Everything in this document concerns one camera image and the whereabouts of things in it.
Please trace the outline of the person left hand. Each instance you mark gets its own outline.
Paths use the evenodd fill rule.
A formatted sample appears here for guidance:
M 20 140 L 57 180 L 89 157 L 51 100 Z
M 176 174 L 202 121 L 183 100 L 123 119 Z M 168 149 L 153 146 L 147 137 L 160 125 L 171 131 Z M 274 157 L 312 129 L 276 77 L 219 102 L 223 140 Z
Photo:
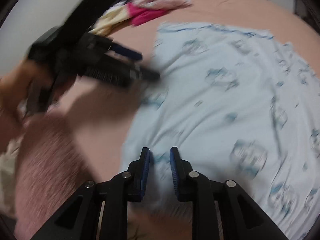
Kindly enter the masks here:
M 1 152 L 7 149 L 11 139 L 21 134 L 23 121 L 18 106 L 27 98 L 33 81 L 44 87 L 52 84 L 46 68 L 29 60 L 23 60 L 14 70 L 1 77 Z

